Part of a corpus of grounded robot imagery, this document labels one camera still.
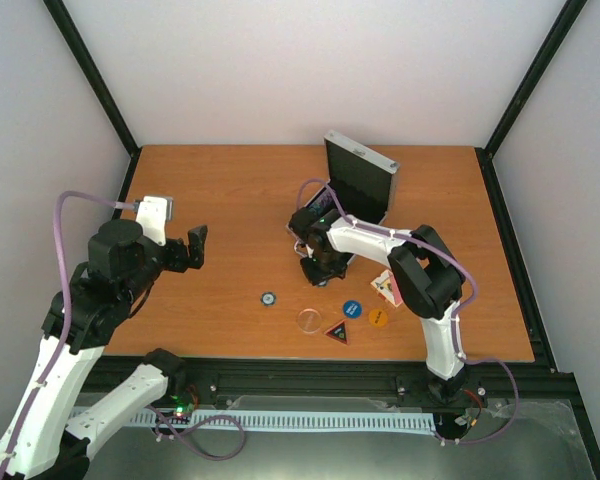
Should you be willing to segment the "blue white poker chip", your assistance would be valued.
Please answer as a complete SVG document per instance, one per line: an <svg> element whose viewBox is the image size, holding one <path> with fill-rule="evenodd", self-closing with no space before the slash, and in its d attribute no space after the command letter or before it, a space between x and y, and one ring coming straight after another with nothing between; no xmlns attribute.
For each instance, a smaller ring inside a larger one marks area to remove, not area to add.
<svg viewBox="0 0 600 480"><path fill-rule="evenodd" d="M265 306L273 306L277 301L277 297L274 292L268 291L261 295L260 300Z"/></svg>

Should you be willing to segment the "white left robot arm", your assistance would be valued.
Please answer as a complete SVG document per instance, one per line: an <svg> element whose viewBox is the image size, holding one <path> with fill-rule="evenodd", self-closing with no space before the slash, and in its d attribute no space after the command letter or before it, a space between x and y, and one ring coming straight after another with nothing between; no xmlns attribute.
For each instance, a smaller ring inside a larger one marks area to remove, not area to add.
<svg viewBox="0 0 600 480"><path fill-rule="evenodd" d="M161 398L181 400L188 390L185 362L164 349L142 358L132 374L94 406L70 415L87 376L115 330L144 305L159 276L204 264L208 228L169 239L169 197L110 202L136 217L105 222L88 242L88 259L67 271L62 208L54 207L54 241L61 289L42 325L38 357L20 404L0 439L0 479L81 479L104 444L139 410Z"/></svg>

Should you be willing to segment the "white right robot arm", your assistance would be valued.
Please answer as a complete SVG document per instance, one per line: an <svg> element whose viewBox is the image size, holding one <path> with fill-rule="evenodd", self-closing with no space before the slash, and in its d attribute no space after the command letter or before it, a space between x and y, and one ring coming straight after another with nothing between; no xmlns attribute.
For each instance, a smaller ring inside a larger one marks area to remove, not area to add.
<svg viewBox="0 0 600 480"><path fill-rule="evenodd" d="M421 320L429 372L442 381L461 372L466 356L458 321L469 274L435 229L393 230L335 209L318 216L307 207L291 216L288 228L306 249L300 265L313 285L343 278L351 256L389 269L403 304Z"/></svg>

